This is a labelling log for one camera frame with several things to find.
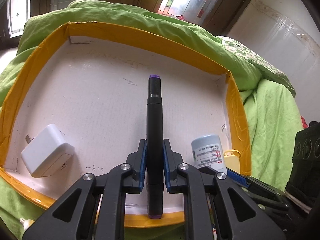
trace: white wall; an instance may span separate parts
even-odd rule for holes
[[[18,48],[0,50],[0,74],[17,54]]]
[[[228,36],[284,71],[301,115],[320,121],[320,33],[301,0],[252,0]]]

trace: green cloth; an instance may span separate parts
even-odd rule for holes
[[[75,1],[66,9],[32,17],[25,24],[17,56],[0,75],[0,106],[32,51],[52,31],[69,21],[100,21],[145,30],[194,49],[230,70],[242,91],[252,142],[252,174],[273,186],[284,188],[291,172],[294,136],[301,129],[299,111],[290,94],[290,91],[294,94],[294,90],[287,77],[274,71],[257,55],[248,58],[248,48],[239,47],[235,51],[230,39],[214,37],[197,25],[142,8],[103,1]],[[21,238],[19,216],[36,218],[42,210],[22,197],[9,201],[18,195],[2,178],[0,182],[0,191],[4,192],[0,195],[0,216]],[[183,239],[182,232],[182,226],[126,229],[125,237],[130,240],[179,240]]]

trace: white bottle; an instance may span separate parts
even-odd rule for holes
[[[201,136],[191,142],[191,147],[197,169],[210,166],[218,172],[227,174],[219,135]]]

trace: white power adapter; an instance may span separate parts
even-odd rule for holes
[[[27,147],[21,159],[34,178],[54,174],[73,155],[75,148],[66,142],[64,134],[49,124],[34,139],[26,136]]]

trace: black marker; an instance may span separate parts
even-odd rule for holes
[[[163,212],[163,120],[158,75],[151,75],[148,83],[147,171],[148,216],[159,219]]]

